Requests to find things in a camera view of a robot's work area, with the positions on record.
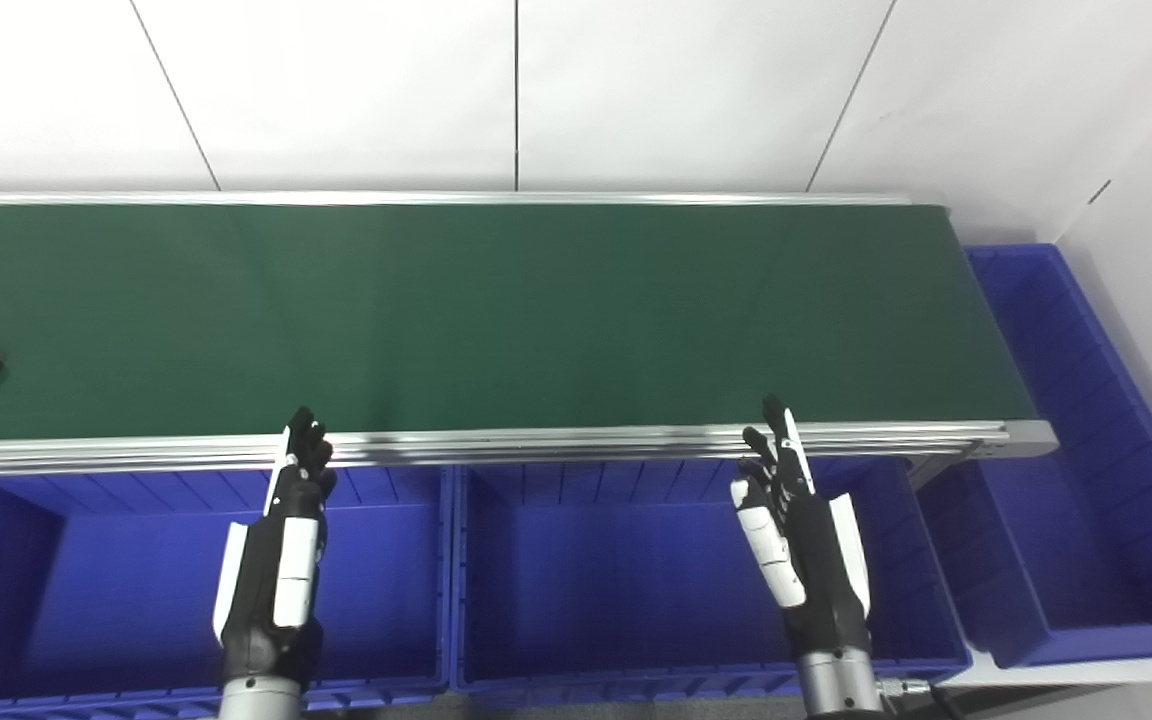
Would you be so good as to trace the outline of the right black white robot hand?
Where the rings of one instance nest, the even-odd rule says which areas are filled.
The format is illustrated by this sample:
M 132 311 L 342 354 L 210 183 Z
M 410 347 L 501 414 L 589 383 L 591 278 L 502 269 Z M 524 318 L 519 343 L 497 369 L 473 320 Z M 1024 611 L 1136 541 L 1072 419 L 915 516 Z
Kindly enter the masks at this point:
M 732 505 L 797 659 L 872 653 L 867 559 L 849 497 L 820 495 L 794 415 L 763 397 L 771 437 L 745 427 Z

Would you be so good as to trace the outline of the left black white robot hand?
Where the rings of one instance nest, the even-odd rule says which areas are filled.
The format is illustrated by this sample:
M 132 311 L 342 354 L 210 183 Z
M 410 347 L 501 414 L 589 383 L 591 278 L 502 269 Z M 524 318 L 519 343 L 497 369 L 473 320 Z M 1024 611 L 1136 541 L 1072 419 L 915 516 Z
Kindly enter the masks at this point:
M 212 611 L 223 684 L 276 679 L 302 694 L 311 682 L 323 647 L 314 600 L 326 501 L 338 487 L 332 455 L 324 425 L 298 407 L 285 424 L 262 515 L 229 526 Z

